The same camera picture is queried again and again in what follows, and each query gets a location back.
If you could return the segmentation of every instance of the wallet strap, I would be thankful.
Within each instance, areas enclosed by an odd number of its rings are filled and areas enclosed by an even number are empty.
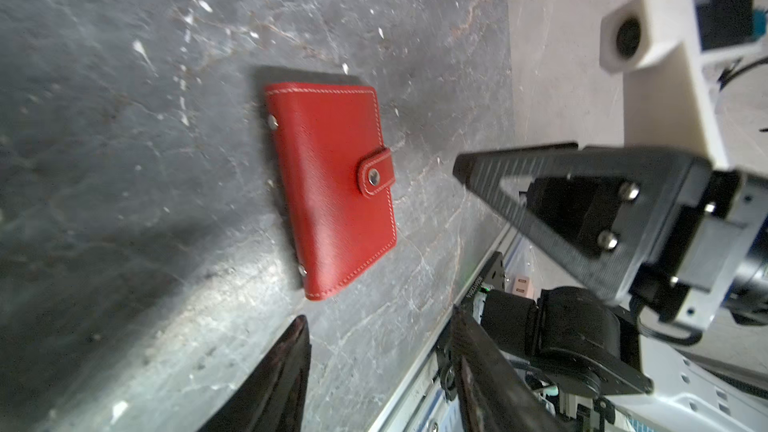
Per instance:
[[[385,148],[364,159],[357,168],[357,186],[370,198],[395,183],[392,151]]]

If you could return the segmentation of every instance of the cable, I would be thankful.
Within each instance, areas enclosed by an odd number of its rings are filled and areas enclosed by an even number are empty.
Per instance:
[[[643,325],[643,322],[640,321],[640,312],[642,312],[644,308],[645,304],[637,296],[632,297],[629,301],[629,311],[632,313],[635,327],[638,328],[638,332],[640,332],[641,335],[675,345],[694,345],[701,340],[702,333],[700,331],[691,332],[688,337],[672,337],[671,335],[655,331],[647,325]]]
[[[768,56],[765,56],[762,59],[758,59],[758,60],[755,60],[752,63],[746,64],[744,67],[742,67],[742,68],[740,68],[740,69],[738,69],[736,71],[728,71],[727,74],[725,72],[723,72],[720,75],[720,90],[725,89],[725,86],[728,85],[729,83],[731,83],[738,76],[740,76],[740,75],[742,75],[744,73],[749,72],[750,70],[754,69],[755,67],[764,66],[767,63],[768,63]]]

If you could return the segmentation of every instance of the gray marble surface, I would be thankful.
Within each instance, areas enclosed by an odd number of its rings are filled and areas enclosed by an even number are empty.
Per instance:
[[[306,314],[306,430],[364,430],[501,229],[506,0],[0,0],[0,428],[196,430]],[[304,299],[266,66],[379,93],[398,245]]]

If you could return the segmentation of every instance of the white stitching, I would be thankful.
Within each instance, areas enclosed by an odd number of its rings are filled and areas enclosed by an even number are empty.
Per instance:
[[[384,136],[382,135],[382,127],[381,127],[381,120],[379,119],[379,101],[376,99],[376,94],[372,90],[344,90],[344,89],[298,89],[295,87],[287,88],[287,89],[278,89],[278,90],[270,90],[266,94],[268,96],[272,96],[274,94],[283,93],[283,92],[317,92],[317,93],[369,93],[371,94],[373,98],[373,107],[376,111],[376,129],[379,132],[379,146],[384,147]],[[334,292],[338,291],[339,289],[343,288],[347,283],[349,283],[351,280],[353,280],[357,273],[360,272],[365,267],[368,267],[368,265],[371,264],[374,260],[376,260],[379,255],[383,254],[384,252],[388,251],[390,248],[392,248],[392,245],[394,245],[396,239],[397,239],[397,233],[396,233],[396,227],[395,227],[395,213],[392,210],[392,193],[391,191],[386,191],[387,194],[387,200],[389,201],[389,220],[392,223],[392,240],[389,241],[389,244],[385,245],[380,251],[378,251],[376,254],[374,254],[372,257],[370,257],[367,261],[365,261],[362,265],[360,265],[357,269],[355,269],[354,272],[351,272],[349,275],[344,277],[344,279],[339,282],[338,284],[334,285],[331,288],[327,288],[326,290],[322,290],[318,292],[317,294],[312,294],[309,292],[305,292],[307,297],[317,297],[317,298],[324,298],[328,295],[333,294]]]
[[[368,194],[369,196],[371,196],[371,197],[375,196],[375,195],[376,195],[376,193],[377,193],[379,190],[381,190],[382,188],[385,188],[385,187],[387,187],[387,186],[390,186],[390,185],[392,184],[392,182],[394,182],[394,180],[395,180],[395,177],[394,177],[394,175],[395,175],[395,174],[393,173],[393,174],[392,174],[392,178],[391,178],[391,179],[389,179],[388,183],[386,183],[386,184],[384,184],[384,185],[380,186],[379,188],[374,188],[374,189],[373,189],[373,192],[369,192],[369,191],[368,191],[368,186],[366,185],[366,175],[367,175],[367,172],[368,172],[368,170],[369,170],[371,167],[373,167],[373,165],[374,165],[374,164],[378,164],[380,161],[384,160],[385,158],[389,158],[389,157],[391,157],[391,156],[392,156],[392,151],[388,149],[388,150],[387,150],[387,152],[386,152],[386,154],[384,154],[383,156],[381,156],[381,157],[377,158],[376,160],[374,160],[374,161],[372,161],[372,162],[370,162],[370,163],[367,163],[367,164],[365,164],[365,165],[364,165],[364,167],[363,167],[363,168],[360,170],[360,177],[358,177],[358,180],[360,180],[360,181],[362,182],[362,190],[363,190],[363,191],[364,191],[366,194]]]

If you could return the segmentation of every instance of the red wallet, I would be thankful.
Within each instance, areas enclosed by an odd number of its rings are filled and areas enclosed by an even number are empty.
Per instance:
[[[397,242],[376,91],[284,82],[266,88],[304,291],[334,295]]]

